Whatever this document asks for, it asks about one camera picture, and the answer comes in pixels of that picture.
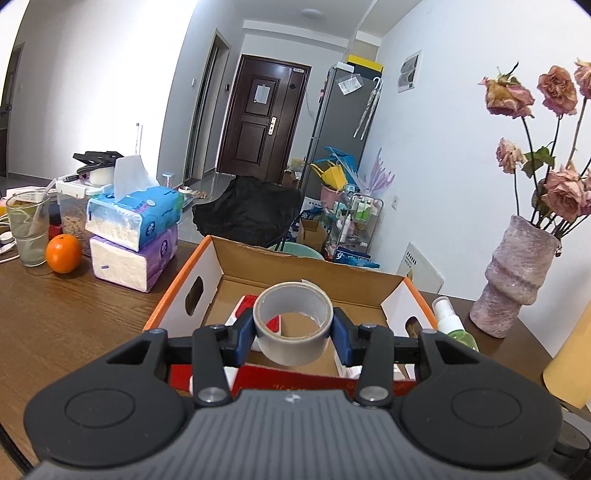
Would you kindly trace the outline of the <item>green spray bottle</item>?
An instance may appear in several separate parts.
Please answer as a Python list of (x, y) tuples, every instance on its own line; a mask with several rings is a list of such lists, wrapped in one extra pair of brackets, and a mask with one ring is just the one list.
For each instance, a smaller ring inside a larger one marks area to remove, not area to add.
[(445, 296), (436, 298), (432, 303), (432, 309), (437, 319), (437, 330), (464, 346), (478, 351), (475, 338), (465, 330), (462, 320), (457, 315), (450, 299)]

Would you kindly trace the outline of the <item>grey tape roll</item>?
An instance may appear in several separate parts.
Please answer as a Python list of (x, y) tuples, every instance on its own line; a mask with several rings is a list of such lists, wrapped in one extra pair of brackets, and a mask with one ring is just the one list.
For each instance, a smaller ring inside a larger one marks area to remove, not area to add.
[(308, 365), (329, 342), (334, 307), (308, 281), (283, 282), (260, 293), (253, 306), (256, 340), (267, 359), (280, 366)]

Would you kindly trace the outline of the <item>red cardboard box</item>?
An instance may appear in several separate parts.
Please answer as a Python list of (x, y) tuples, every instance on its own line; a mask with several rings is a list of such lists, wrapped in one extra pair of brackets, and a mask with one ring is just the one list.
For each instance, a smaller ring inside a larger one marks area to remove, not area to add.
[(189, 336), (204, 325), (225, 324), (238, 316), (245, 297), (256, 299), (254, 316), (279, 323), (256, 330), (260, 350), (250, 364), (263, 365), (269, 385), (283, 388), (287, 371), (338, 377), (351, 383), (358, 367), (339, 362), (329, 338), (332, 311), (342, 309), (354, 324), (376, 324), (407, 335), (412, 318), (425, 329), (436, 317), (412, 282), (376, 270), (301, 258), (208, 236), (172, 280), (145, 324), (171, 337)]

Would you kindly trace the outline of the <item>purple tissue pack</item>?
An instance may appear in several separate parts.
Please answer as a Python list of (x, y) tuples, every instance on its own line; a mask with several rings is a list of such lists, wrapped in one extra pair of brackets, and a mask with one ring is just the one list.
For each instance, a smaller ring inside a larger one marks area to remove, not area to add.
[(96, 278), (148, 293), (176, 254), (177, 226), (172, 225), (138, 252), (98, 236), (92, 237), (89, 244)]

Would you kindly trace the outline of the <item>black bag on floor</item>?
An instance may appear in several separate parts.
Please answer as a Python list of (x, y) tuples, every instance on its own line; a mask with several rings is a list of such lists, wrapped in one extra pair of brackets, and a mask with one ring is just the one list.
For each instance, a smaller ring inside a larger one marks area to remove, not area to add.
[(297, 188), (236, 176), (216, 200), (193, 206), (192, 221), (204, 237), (270, 247), (287, 235), (301, 202)]

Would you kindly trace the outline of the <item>blue tissue pack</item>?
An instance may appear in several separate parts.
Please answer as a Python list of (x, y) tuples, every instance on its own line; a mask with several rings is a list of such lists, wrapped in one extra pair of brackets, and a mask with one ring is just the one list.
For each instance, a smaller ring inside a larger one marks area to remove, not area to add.
[(154, 186), (121, 200), (113, 192), (92, 197), (85, 228), (95, 236), (138, 252), (176, 225), (184, 197), (177, 190)]

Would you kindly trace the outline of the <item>pink textured vase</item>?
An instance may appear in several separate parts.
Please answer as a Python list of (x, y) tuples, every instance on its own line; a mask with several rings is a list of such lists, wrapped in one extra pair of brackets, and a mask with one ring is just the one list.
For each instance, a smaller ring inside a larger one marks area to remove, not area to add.
[(535, 303), (561, 242), (513, 215), (485, 270), (487, 283), (470, 311), (486, 334), (503, 339), (522, 307)]

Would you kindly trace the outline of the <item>orange fruit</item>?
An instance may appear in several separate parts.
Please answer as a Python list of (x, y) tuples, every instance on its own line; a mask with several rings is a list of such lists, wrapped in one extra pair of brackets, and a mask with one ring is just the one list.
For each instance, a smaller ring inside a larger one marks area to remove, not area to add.
[(58, 274), (72, 273), (82, 259), (81, 244), (70, 234), (61, 234), (51, 239), (45, 251), (46, 263)]

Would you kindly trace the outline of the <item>yellow thermos jug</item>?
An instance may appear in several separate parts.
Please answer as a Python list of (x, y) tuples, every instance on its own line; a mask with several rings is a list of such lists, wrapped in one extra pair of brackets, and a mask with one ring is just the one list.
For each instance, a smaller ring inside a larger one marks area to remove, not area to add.
[(590, 402), (591, 306), (587, 305), (566, 342), (543, 371), (548, 391), (577, 408)]

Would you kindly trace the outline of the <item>clear food container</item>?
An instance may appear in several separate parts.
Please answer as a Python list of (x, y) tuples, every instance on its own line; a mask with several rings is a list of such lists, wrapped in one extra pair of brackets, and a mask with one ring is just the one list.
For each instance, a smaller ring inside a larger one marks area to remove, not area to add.
[(112, 185), (96, 186), (86, 180), (71, 180), (59, 177), (55, 189), (60, 208), (62, 232), (77, 238), (81, 244), (82, 254), (90, 256), (89, 240), (92, 234), (86, 230), (86, 209), (88, 201), (100, 194), (112, 191)]

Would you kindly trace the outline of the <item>glass cup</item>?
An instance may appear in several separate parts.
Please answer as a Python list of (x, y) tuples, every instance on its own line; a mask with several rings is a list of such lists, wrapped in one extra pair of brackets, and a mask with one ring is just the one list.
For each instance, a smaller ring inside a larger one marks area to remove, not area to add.
[(18, 192), (6, 207), (21, 262), (26, 267), (42, 265), (49, 242), (49, 196), (39, 189)]

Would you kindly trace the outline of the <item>white power adapter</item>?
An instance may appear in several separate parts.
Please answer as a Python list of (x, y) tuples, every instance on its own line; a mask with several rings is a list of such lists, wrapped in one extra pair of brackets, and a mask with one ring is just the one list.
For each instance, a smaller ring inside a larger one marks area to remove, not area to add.
[(0, 234), (0, 254), (4, 254), (13, 249), (16, 245), (15, 238), (10, 231)]

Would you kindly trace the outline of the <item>dried pink roses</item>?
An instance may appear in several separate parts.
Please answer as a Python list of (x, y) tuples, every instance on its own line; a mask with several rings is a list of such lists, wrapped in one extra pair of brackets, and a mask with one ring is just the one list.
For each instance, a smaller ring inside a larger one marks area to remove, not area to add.
[[(574, 72), (554, 65), (538, 78), (542, 106), (556, 119), (552, 139), (540, 147), (534, 145), (528, 124), (534, 118), (535, 98), (515, 76), (515, 71), (499, 72), (480, 82), (485, 87), (489, 114), (518, 120), (525, 131), (524, 148), (505, 138), (499, 140), (497, 164), (514, 178), (515, 197), (519, 196), (516, 178), (520, 172), (534, 182), (529, 223), (557, 239), (564, 238), (590, 217), (590, 165), (582, 168), (575, 165), (583, 119), (590, 111), (590, 64), (578, 59), (575, 65)], [(577, 123), (567, 159), (560, 163), (556, 147), (563, 120), (570, 116), (575, 116)]]

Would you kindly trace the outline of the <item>grey refrigerator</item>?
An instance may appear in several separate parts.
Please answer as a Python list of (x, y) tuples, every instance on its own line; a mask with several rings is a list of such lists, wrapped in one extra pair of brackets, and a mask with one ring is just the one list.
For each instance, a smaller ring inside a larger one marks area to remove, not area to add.
[(373, 99), (372, 92), (380, 85), (381, 77), (381, 72), (363, 65), (353, 65), (353, 72), (338, 65), (329, 68), (305, 156), (301, 178), (304, 196), (312, 199), (320, 197), (321, 180), (311, 170), (311, 165), (325, 167), (327, 164), (322, 162), (323, 159), (334, 159), (328, 147), (351, 155), (356, 166), (360, 165), (369, 136), (369, 128), (360, 127), (360, 121), (370, 119), (370, 113), (363, 116), (363, 112)]

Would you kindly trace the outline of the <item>dark brown door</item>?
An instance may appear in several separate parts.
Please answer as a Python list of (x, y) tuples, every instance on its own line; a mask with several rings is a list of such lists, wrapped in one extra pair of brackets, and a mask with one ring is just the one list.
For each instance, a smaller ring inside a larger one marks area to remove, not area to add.
[(279, 184), (311, 68), (243, 55), (233, 82), (217, 171)]

